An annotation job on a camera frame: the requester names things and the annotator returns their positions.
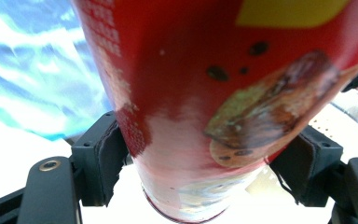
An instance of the yellow label patch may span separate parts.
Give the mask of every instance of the yellow label patch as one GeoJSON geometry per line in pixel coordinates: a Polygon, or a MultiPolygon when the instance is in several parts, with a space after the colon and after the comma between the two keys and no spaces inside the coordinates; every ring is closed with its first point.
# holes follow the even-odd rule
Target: yellow label patch
{"type": "Polygon", "coordinates": [[[349,0],[248,0],[243,1],[239,26],[311,28],[336,17],[349,0]]]}

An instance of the white surface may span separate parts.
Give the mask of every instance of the white surface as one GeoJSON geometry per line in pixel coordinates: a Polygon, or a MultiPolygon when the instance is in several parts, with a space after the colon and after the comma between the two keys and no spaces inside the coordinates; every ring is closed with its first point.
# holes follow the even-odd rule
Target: white surface
{"type": "MultiPolygon", "coordinates": [[[[337,122],[341,123],[344,120],[335,108],[327,107],[326,110],[327,114],[318,118],[319,121],[326,119],[320,122],[321,124],[327,123],[333,127],[337,122]]],[[[345,125],[350,125],[351,122],[345,120],[345,125]]],[[[334,140],[341,141],[338,142],[346,148],[345,155],[348,157],[358,154],[358,144],[351,145],[354,141],[345,135],[348,134],[346,130],[358,132],[358,127],[354,123],[352,125],[354,126],[349,129],[345,129],[346,126],[339,126],[335,131],[330,128],[328,132],[334,133],[334,140]]],[[[36,162],[52,156],[69,155],[70,147],[64,141],[49,142],[34,134],[10,129],[0,122],[0,197],[24,187],[28,171],[36,162]]],[[[305,208],[302,205],[295,205],[291,196],[277,185],[274,174],[265,169],[247,191],[244,190],[242,195],[236,197],[233,205],[222,216],[210,223],[327,223],[331,206],[332,202],[329,202],[326,208],[305,208]]],[[[148,204],[133,165],[125,167],[120,174],[109,207],[83,208],[82,217],[85,224],[118,221],[172,223],[148,204]]]]}

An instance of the blue plastic bag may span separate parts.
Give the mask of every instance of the blue plastic bag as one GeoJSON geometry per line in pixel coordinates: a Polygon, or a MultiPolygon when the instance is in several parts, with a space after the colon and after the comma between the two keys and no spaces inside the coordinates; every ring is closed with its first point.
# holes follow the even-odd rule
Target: blue plastic bag
{"type": "Polygon", "coordinates": [[[50,140],[112,110],[69,1],[0,1],[0,120],[50,140]]]}

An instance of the blue plastic wrap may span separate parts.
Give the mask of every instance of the blue plastic wrap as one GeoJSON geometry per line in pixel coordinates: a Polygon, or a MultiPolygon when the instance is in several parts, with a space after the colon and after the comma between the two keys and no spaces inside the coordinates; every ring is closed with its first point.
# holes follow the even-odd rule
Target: blue plastic wrap
{"type": "Polygon", "coordinates": [[[66,0],[0,0],[0,120],[50,140],[112,110],[66,0]]]}

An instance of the red can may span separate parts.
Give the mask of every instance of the red can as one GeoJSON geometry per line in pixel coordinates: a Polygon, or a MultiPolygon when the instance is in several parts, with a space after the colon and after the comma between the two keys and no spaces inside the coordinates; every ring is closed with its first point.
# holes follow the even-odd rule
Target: red can
{"type": "Polygon", "coordinates": [[[358,1],[74,0],[148,200],[211,219],[358,73],[358,1]]]}

